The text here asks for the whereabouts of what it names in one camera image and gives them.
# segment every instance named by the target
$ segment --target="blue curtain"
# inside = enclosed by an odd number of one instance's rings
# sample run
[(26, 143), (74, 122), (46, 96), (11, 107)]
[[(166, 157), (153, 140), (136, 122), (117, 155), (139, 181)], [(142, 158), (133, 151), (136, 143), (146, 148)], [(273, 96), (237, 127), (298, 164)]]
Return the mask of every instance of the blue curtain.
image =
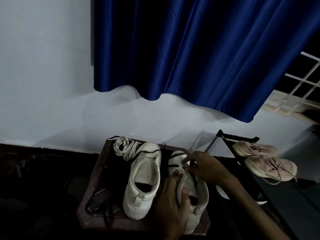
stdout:
[(320, 25), (320, 0), (95, 0), (94, 88), (250, 122)]

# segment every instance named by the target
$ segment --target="window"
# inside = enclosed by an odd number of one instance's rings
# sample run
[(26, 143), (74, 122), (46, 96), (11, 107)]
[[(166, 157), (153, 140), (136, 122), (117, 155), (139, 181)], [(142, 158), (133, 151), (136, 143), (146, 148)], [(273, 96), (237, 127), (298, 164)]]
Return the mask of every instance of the window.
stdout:
[(291, 63), (265, 104), (286, 114), (320, 110), (320, 39), (318, 30)]

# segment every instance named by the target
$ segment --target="pink sneaker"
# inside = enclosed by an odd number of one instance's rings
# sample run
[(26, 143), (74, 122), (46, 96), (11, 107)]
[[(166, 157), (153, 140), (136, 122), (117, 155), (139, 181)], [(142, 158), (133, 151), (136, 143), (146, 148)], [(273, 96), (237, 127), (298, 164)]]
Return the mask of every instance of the pink sneaker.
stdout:
[(237, 141), (232, 145), (234, 151), (241, 157), (268, 156), (276, 157), (278, 150), (272, 145), (253, 144), (247, 141)]
[(281, 159), (267, 157), (263, 155), (250, 156), (244, 160), (245, 165), (249, 170), (261, 178), (271, 178), (278, 180), (277, 183), (269, 184), (278, 184), (280, 181), (289, 181), (291, 179), (296, 179), (297, 174), (297, 165), (294, 162)]

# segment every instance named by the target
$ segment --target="person's left hand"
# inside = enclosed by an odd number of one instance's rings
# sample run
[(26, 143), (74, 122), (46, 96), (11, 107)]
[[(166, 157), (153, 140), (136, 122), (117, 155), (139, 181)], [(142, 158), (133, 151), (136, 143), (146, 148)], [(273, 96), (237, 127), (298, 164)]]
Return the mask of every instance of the person's left hand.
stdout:
[(176, 170), (167, 177), (162, 192), (155, 205), (155, 219), (158, 237), (161, 239), (177, 240), (186, 231), (189, 218), (190, 198), (188, 190), (181, 192), (181, 207), (176, 202), (176, 185), (182, 178)]

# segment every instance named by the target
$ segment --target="hand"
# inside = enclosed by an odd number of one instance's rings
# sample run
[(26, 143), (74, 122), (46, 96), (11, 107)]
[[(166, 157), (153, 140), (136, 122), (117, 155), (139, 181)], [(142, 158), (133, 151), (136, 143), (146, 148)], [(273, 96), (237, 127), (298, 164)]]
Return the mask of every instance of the hand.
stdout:
[(207, 152), (195, 151), (183, 159), (182, 163), (186, 163), (190, 160), (197, 162), (197, 168), (186, 165), (186, 172), (192, 173), (208, 183), (215, 183), (221, 186), (225, 180), (233, 177), (221, 162), (210, 156)]
[(180, 208), (176, 202), (176, 185), (181, 178), (182, 175), (178, 175), (178, 170), (175, 170), (165, 179), (155, 205), (155, 219), (160, 239), (177, 240), (186, 231), (190, 207), (187, 189), (182, 190)]

